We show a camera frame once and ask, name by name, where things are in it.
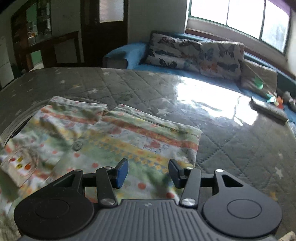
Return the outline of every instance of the purple curtain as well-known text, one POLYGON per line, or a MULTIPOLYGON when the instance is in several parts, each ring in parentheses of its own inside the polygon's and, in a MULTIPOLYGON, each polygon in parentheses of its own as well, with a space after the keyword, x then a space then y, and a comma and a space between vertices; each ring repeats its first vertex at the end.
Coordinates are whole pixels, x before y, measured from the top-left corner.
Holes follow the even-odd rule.
POLYGON ((267 0, 284 10, 290 16, 290 6, 284 0, 267 0))

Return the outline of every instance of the window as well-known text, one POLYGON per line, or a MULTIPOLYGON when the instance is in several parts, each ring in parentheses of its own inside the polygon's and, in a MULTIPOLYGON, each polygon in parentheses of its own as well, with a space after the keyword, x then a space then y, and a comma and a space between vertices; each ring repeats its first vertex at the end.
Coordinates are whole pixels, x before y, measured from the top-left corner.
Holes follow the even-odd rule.
POLYGON ((234 28, 284 52, 290 7, 283 0, 191 0, 190 16, 234 28))

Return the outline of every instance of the window pane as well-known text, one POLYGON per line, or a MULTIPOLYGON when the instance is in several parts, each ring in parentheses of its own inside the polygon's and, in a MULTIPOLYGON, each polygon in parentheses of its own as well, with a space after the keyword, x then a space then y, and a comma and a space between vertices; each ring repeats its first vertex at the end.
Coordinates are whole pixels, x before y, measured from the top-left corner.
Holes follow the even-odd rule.
POLYGON ((230 0, 227 25, 258 39, 263 11, 264 0, 230 0))
POLYGON ((229 0, 192 0, 191 15, 226 24, 229 0))
POLYGON ((100 23, 123 21, 124 0, 100 0, 100 23))
POLYGON ((289 16, 282 9, 266 1, 262 40, 283 52, 289 28, 289 16))

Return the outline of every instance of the orange stripe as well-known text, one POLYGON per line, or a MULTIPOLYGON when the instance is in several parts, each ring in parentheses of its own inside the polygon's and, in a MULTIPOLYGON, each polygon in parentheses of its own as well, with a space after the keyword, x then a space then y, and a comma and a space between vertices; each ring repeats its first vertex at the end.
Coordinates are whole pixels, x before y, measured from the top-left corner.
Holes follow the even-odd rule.
POLYGON ((70 115, 62 115, 62 114, 56 114, 51 112, 50 110, 46 109, 46 108, 42 108, 41 111, 43 113, 49 114, 55 118, 58 119, 63 119, 63 120, 69 120, 69 121, 73 121, 73 122, 79 122, 79 123, 84 123, 84 124, 95 124, 97 121, 96 120, 88 120, 85 118, 80 118, 80 117, 74 117, 74 116, 70 116, 70 115))
POLYGON ((102 121, 111 122, 112 124, 114 124, 114 125, 116 125, 118 127, 130 130, 132 132, 139 133, 141 135, 156 139, 158 141, 167 143, 167 144, 172 145, 172 146, 177 146, 177 147, 180 147, 180 148, 190 148, 190 149, 193 149, 195 151, 197 151, 197 149, 198 149, 198 145, 196 143, 194 143, 194 142, 191 142, 191 141, 179 141, 179 140, 176 140, 176 139, 165 137, 163 135, 160 135, 159 133, 146 130, 146 129, 142 128, 142 127, 135 126, 133 124, 130 124, 130 123, 127 123, 127 122, 124 122, 122 120, 118 120, 118 119, 115 119, 115 118, 112 118, 112 117, 109 117, 109 116, 104 116, 102 118, 102 121))

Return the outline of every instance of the window sill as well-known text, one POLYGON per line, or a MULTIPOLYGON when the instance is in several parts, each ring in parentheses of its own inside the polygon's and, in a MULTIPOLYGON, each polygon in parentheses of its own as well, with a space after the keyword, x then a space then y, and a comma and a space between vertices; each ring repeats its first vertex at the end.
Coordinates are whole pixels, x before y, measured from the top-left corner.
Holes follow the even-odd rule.
POLYGON ((255 39, 240 31, 228 28, 218 23, 213 23, 197 18, 188 18, 187 28, 199 32, 209 33, 216 38, 220 38, 221 40, 242 42, 244 43, 246 49, 249 49, 251 52, 258 53, 259 55, 265 57, 267 60, 270 60, 269 62, 273 62, 276 65, 280 66, 281 69, 286 69, 287 58, 285 55, 273 49, 272 47, 269 47, 264 42, 261 42, 258 39, 255 39))

